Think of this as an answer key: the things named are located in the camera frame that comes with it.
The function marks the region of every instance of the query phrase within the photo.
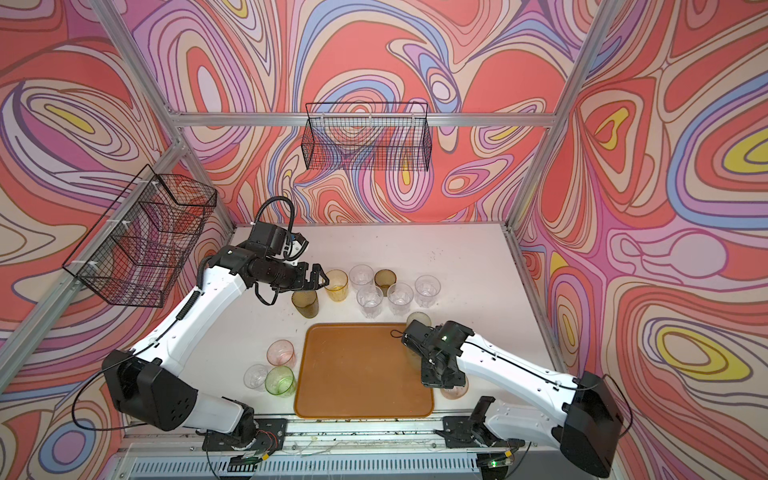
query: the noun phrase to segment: black wire mesh basket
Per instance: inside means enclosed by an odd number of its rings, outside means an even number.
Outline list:
[[[424,102],[306,104],[307,170],[428,171],[432,133]]]
[[[155,174],[96,251],[64,269],[111,305],[162,307],[216,202],[212,187]]]

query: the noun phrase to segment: psychedelic patterned wall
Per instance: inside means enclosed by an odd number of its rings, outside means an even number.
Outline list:
[[[436,112],[551,112],[593,2],[169,2],[122,11],[171,108],[303,111],[423,100]],[[433,129],[432,171],[305,172],[301,128],[188,128],[236,223],[276,194],[299,221],[505,220],[541,129]],[[284,220],[283,206],[271,210]]]
[[[515,231],[615,465],[768,478],[768,3],[630,0],[569,121]]]
[[[86,0],[0,6],[0,343],[74,245],[168,141]],[[218,250],[212,218],[195,257]],[[0,396],[0,479],[95,478],[120,432],[76,429],[73,391],[113,348],[142,337],[189,290],[191,260],[163,310],[113,307],[81,292]],[[120,425],[103,380],[78,417]]]
[[[80,2],[0,6],[3,339],[126,182],[167,146],[93,19]]]

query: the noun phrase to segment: drinking glass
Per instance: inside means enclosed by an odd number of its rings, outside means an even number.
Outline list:
[[[424,312],[414,312],[408,315],[408,319],[406,320],[406,329],[413,320],[418,320],[424,326],[432,326],[432,319],[429,318],[429,315]]]
[[[334,302],[342,302],[349,293],[349,279],[342,270],[330,270],[326,272],[328,285],[326,293]]]
[[[272,395],[289,397],[296,392],[296,377],[285,365],[276,366],[266,375],[264,386]]]
[[[376,318],[382,312],[384,293],[376,285],[364,285],[357,290],[357,303],[365,318]]]
[[[373,268],[367,265],[353,266],[349,271],[349,282],[352,288],[357,291],[364,285],[373,283]]]
[[[452,389],[440,389],[442,396],[448,400],[458,400],[464,396],[469,390],[469,379],[466,379],[464,386],[455,386]]]
[[[435,305],[440,293],[440,281],[432,275],[421,275],[416,279],[416,304],[424,308]]]
[[[389,288],[387,294],[389,299],[389,309],[395,315],[405,315],[411,308],[413,300],[413,289],[407,283],[395,283]]]
[[[249,389],[263,392],[265,390],[264,381],[266,380],[266,375],[269,372],[270,367],[262,363],[252,365],[248,370],[245,371],[245,375],[243,375],[243,383],[245,383],[245,386]]]
[[[293,344],[288,340],[277,340],[266,350],[266,359],[274,366],[296,366]]]
[[[290,297],[293,306],[299,310],[304,318],[315,318],[320,311],[320,305],[317,302],[317,292],[315,290],[301,290],[293,292]]]
[[[384,269],[376,272],[374,279],[376,280],[376,286],[382,289],[384,296],[386,296],[389,287],[397,281],[397,275],[391,270]]]

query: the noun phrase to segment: black cable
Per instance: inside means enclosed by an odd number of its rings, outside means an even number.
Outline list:
[[[528,442],[528,447],[525,449],[525,452],[523,452],[523,454],[520,455],[520,459],[515,464],[515,467],[507,474],[507,476],[504,477],[504,480],[506,480],[507,478],[511,477],[512,474],[515,473],[515,471],[520,467],[520,464],[525,459],[525,455],[528,453],[528,450],[531,449],[531,445],[533,445],[533,442]]]
[[[296,218],[296,207],[293,206],[293,201],[291,199],[282,195],[268,198],[263,204],[261,204],[261,207],[259,207],[259,211],[256,213],[253,221],[259,221],[261,214],[264,213],[266,208],[277,201],[283,201],[288,204],[288,208],[290,210],[290,218],[288,219],[288,233],[291,233],[293,231],[293,219]]]
[[[259,301],[261,303],[263,303],[264,305],[266,305],[266,306],[274,305],[275,302],[277,301],[277,295],[280,293],[279,291],[275,290],[275,296],[272,297],[272,303],[267,303],[266,300],[264,298],[262,298],[262,296],[259,294],[259,284],[258,283],[254,283],[253,284],[253,292],[256,294],[256,298],[259,299]]]
[[[488,351],[488,350],[484,349],[484,348],[483,348],[483,347],[481,347],[480,345],[476,345],[476,344],[474,344],[474,343],[472,343],[472,342],[465,342],[465,343],[468,343],[469,345],[473,345],[473,346],[476,346],[477,348],[479,348],[479,349],[480,349],[480,350],[482,350],[483,352],[486,352],[486,353],[488,353],[488,354],[490,354],[490,355],[493,355],[495,358],[498,358],[498,359],[502,359],[502,360],[504,360],[506,363],[509,363],[509,364],[511,364],[511,365],[514,365],[514,366],[518,367],[519,369],[521,369],[521,370],[524,370],[524,371],[526,371],[526,372],[530,373],[531,375],[533,375],[533,376],[535,376],[535,377],[538,377],[539,379],[542,379],[542,380],[544,380],[544,381],[545,381],[545,382],[547,382],[547,383],[552,383],[552,384],[554,384],[554,385],[556,385],[556,386],[558,386],[559,388],[562,388],[562,389],[566,389],[566,390],[574,390],[574,391],[576,391],[576,392],[583,392],[583,391],[585,391],[585,390],[592,390],[592,389],[594,389],[596,386],[598,386],[598,385],[599,385],[599,383],[598,383],[598,384],[595,384],[595,385],[593,385],[593,386],[591,386],[591,387],[587,387],[587,388],[585,388],[585,389],[582,389],[582,388],[574,388],[574,387],[569,387],[569,386],[563,386],[563,385],[559,385],[559,384],[557,384],[557,383],[555,383],[555,382],[552,382],[550,379],[547,379],[547,378],[545,378],[544,376],[538,375],[536,372],[532,372],[531,370],[529,370],[529,369],[526,369],[526,368],[525,368],[524,366],[522,366],[522,365],[518,365],[517,363],[515,363],[515,362],[512,362],[510,359],[506,359],[506,358],[504,358],[503,356],[500,356],[499,354],[494,354],[493,352],[490,352],[490,351]],[[632,424],[634,423],[634,413],[633,413],[633,411],[632,411],[632,407],[630,406],[629,402],[627,401],[627,397],[624,395],[624,392],[623,392],[623,391],[622,391],[622,390],[619,388],[619,385],[618,385],[618,383],[616,383],[616,380],[614,380],[614,377],[612,377],[612,376],[610,376],[609,374],[607,374],[607,373],[606,373],[606,374],[604,374],[604,375],[601,377],[601,379],[602,379],[602,381],[603,381],[603,382],[605,382],[605,377],[608,377],[608,378],[609,378],[609,379],[611,379],[611,381],[614,383],[614,386],[616,387],[616,390],[618,390],[618,391],[619,391],[619,395],[621,395],[621,399],[622,399],[622,400],[624,400],[624,404],[627,406],[627,409],[629,410],[629,425],[627,425],[627,428],[626,428],[626,429],[624,429],[624,431],[623,431],[623,432],[622,432],[622,433],[619,435],[619,438],[621,438],[621,437],[623,437],[624,435],[626,435],[626,434],[627,434],[627,432],[629,432],[629,429],[630,429],[630,428],[632,428]]]
[[[530,373],[531,375],[533,375],[534,377],[537,377],[537,378],[539,378],[539,379],[542,379],[542,380],[544,380],[546,383],[551,383],[552,385],[554,385],[554,386],[558,387],[559,389],[564,389],[564,390],[574,390],[575,392],[585,392],[585,391],[587,391],[587,390],[592,390],[592,389],[594,389],[596,386],[598,386],[598,385],[599,385],[599,383],[597,383],[597,384],[595,384],[595,385],[593,385],[593,386],[591,386],[591,387],[587,387],[587,388],[584,388],[584,389],[582,389],[582,388],[580,388],[580,387],[565,386],[565,385],[562,385],[562,384],[560,384],[560,383],[557,383],[557,382],[553,382],[552,380],[548,379],[547,377],[545,377],[545,376],[542,376],[542,375],[539,375],[539,374],[537,374],[536,372],[532,372],[531,370],[529,370],[529,369],[526,369],[524,366],[522,366],[522,365],[519,365],[519,364],[517,364],[517,363],[515,363],[515,362],[512,362],[510,359],[506,359],[506,358],[504,358],[503,356],[501,356],[501,355],[499,355],[499,354],[497,354],[497,353],[494,353],[494,352],[491,352],[490,350],[484,349],[484,348],[483,348],[483,347],[481,347],[480,345],[477,345],[477,344],[475,344],[475,343],[472,343],[472,342],[465,342],[465,343],[468,343],[469,345],[472,345],[472,346],[476,346],[477,348],[479,348],[479,349],[480,349],[480,350],[482,350],[483,352],[485,352],[485,353],[487,353],[487,354],[489,354],[489,355],[493,356],[494,358],[497,358],[497,359],[501,359],[501,360],[504,360],[506,363],[509,363],[510,365],[513,365],[513,366],[516,366],[516,367],[518,367],[520,370],[523,370],[524,372],[528,372],[528,373]]]
[[[624,429],[624,431],[619,434],[619,438],[621,438],[624,435],[626,435],[627,432],[629,432],[629,429],[632,428],[632,424],[634,423],[634,413],[632,412],[632,407],[627,401],[627,397],[624,396],[624,392],[621,391],[621,389],[619,388],[619,384],[616,383],[616,380],[614,380],[614,377],[608,375],[607,373],[603,375],[603,379],[605,379],[605,377],[608,377],[609,379],[611,379],[611,381],[614,383],[614,386],[616,387],[616,390],[619,391],[619,394],[621,395],[621,399],[624,400],[624,404],[627,406],[627,409],[629,409],[629,425],[627,425],[627,428]]]
[[[127,357],[127,358],[124,358],[124,359],[120,360],[119,362],[114,363],[113,365],[109,365],[108,367],[99,370],[90,379],[88,379],[82,387],[80,387],[80,390],[78,390],[77,394],[75,394],[74,400],[72,401],[71,416],[72,416],[72,422],[75,424],[75,426],[77,426],[77,427],[79,427],[79,428],[81,428],[83,430],[90,430],[91,432],[113,432],[115,430],[125,430],[125,429],[129,429],[131,427],[138,427],[138,426],[142,426],[142,425],[147,425],[147,423],[134,423],[134,424],[131,424],[131,425],[123,425],[123,426],[120,426],[120,427],[111,427],[109,429],[95,429],[95,428],[92,428],[92,427],[89,427],[89,426],[86,426],[86,425],[82,425],[80,422],[78,422],[77,416],[75,415],[75,406],[78,404],[78,400],[80,399],[80,395],[82,395],[83,392],[86,390],[86,388],[88,388],[89,385],[92,384],[94,382],[94,380],[96,380],[100,375],[104,374],[107,370],[113,369],[114,367],[122,364],[123,362],[127,362],[128,360],[134,358],[135,356],[139,356],[140,354],[142,354],[142,353],[146,352],[147,350],[149,350],[151,347],[156,346],[157,345],[157,341],[160,340],[161,338],[163,338],[163,336],[165,336],[165,334],[168,333],[168,331],[170,329],[174,328],[174,325],[176,325],[176,323],[179,320],[183,319],[187,315],[187,313],[189,313],[189,311],[192,308],[192,306],[194,305],[194,303],[197,302],[197,299],[202,294],[201,291],[203,289],[203,282],[204,282],[204,277],[205,277],[205,268],[206,268],[206,266],[208,264],[208,260],[210,260],[213,257],[214,257],[213,255],[208,255],[208,256],[204,257],[203,260],[200,262],[200,264],[197,266],[197,278],[196,278],[197,283],[196,283],[196,285],[197,285],[198,290],[195,290],[194,292],[192,292],[192,295],[190,296],[189,300],[187,300],[187,303],[185,303],[184,306],[181,307],[181,310],[179,310],[179,313],[176,315],[176,318],[168,326],[168,328],[165,329],[165,331],[163,331],[150,345],[145,346],[142,350],[139,350],[138,352],[134,353],[133,355],[131,355],[131,356]]]
[[[83,392],[85,391],[85,389],[86,389],[86,388],[88,388],[88,386],[89,386],[90,384],[92,384],[92,383],[93,383],[93,381],[94,381],[94,380],[96,380],[96,379],[99,377],[99,375],[101,375],[102,373],[106,372],[106,371],[107,371],[107,370],[109,370],[109,369],[112,369],[112,368],[114,368],[114,367],[116,367],[116,366],[120,365],[120,364],[121,364],[121,363],[123,363],[123,362],[127,362],[128,360],[130,360],[130,359],[134,358],[136,355],[139,355],[139,354],[141,354],[141,353],[143,353],[143,352],[145,352],[145,351],[149,350],[149,347],[151,347],[151,346],[152,346],[152,345],[148,345],[148,346],[144,347],[144,349],[142,349],[142,350],[140,350],[140,351],[138,351],[138,352],[134,353],[133,355],[131,355],[131,356],[129,356],[129,357],[127,357],[127,358],[125,358],[125,359],[122,359],[122,360],[121,360],[121,361],[119,361],[119,362],[116,362],[114,365],[110,365],[110,366],[108,366],[108,367],[107,367],[107,368],[105,368],[105,369],[101,369],[101,370],[99,370],[99,371],[98,371],[98,372],[96,372],[96,373],[95,373],[95,374],[94,374],[94,375],[93,375],[93,376],[92,376],[90,379],[88,379],[88,380],[85,382],[85,384],[84,384],[84,385],[83,385],[83,386],[80,388],[80,390],[78,390],[77,394],[75,394],[75,396],[74,396],[74,400],[72,400],[72,410],[71,410],[71,416],[72,416],[72,423],[74,423],[74,424],[75,424],[75,426],[77,426],[77,427],[79,427],[79,428],[81,428],[81,429],[83,429],[83,430],[90,430],[91,432],[113,432],[113,431],[115,431],[115,430],[125,430],[125,429],[129,429],[130,427],[138,427],[138,426],[146,425],[146,423],[134,423],[134,424],[132,424],[132,425],[123,425],[123,426],[120,426],[120,427],[111,427],[111,428],[109,428],[109,429],[96,429],[96,428],[93,428],[93,427],[89,427],[89,426],[87,426],[87,425],[82,425],[80,422],[78,422],[78,418],[77,418],[77,416],[75,415],[75,412],[74,412],[74,408],[75,408],[75,406],[78,404],[78,400],[80,399],[80,395],[82,395],[82,394],[83,394]]]
[[[210,430],[206,430],[205,432],[205,440],[208,441],[208,433],[210,433]],[[217,480],[221,480],[221,477],[219,474],[216,473],[216,470],[214,470],[214,464],[210,462],[210,455],[208,455],[208,451],[205,451],[205,459],[208,461],[208,468],[210,468],[210,472],[214,474],[214,477],[217,478]]]

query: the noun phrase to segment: yellow glass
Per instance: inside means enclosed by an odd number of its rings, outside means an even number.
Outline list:
[[[328,285],[326,293],[334,302],[342,302],[349,293],[349,279],[342,270],[330,270],[326,272]]]

